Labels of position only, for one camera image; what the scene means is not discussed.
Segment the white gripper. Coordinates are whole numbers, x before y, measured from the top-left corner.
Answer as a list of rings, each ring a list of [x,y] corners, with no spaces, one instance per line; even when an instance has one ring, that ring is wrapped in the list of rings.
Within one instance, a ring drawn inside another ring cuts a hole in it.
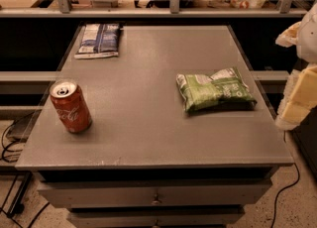
[[[279,46],[296,45],[297,56],[310,63],[317,62],[317,4],[301,22],[288,27],[275,40]],[[294,69],[286,81],[283,98],[277,109],[275,125],[281,130],[293,130],[317,106],[317,65]]]

